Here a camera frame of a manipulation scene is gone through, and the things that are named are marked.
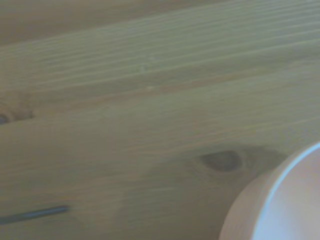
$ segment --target wooden table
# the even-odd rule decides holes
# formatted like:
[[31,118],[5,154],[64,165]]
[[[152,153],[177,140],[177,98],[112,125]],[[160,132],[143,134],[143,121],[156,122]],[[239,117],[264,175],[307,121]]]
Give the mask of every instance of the wooden table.
[[[0,239],[218,239],[252,179],[320,138],[319,10],[234,1],[1,47],[19,120],[0,126],[0,217],[71,211]],[[235,171],[201,159],[229,150]]]

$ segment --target round white object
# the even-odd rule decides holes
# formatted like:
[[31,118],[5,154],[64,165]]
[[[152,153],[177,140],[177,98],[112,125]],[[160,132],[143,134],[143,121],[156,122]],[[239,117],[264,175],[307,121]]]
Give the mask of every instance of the round white object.
[[320,142],[251,182],[229,210],[219,240],[319,240]]

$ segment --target wooden board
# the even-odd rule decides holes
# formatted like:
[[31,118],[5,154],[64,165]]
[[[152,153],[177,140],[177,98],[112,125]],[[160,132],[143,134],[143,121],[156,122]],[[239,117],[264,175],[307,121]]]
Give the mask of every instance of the wooden board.
[[[0,126],[0,217],[71,211],[1,225],[0,239],[218,239],[238,193],[320,136],[320,5],[277,3],[1,47],[1,102],[20,118]],[[152,53],[159,62],[137,64]],[[225,150],[241,157],[238,170],[201,160]]]
[[0,2],[0,44],[46,38],[224,0],[52,0]]

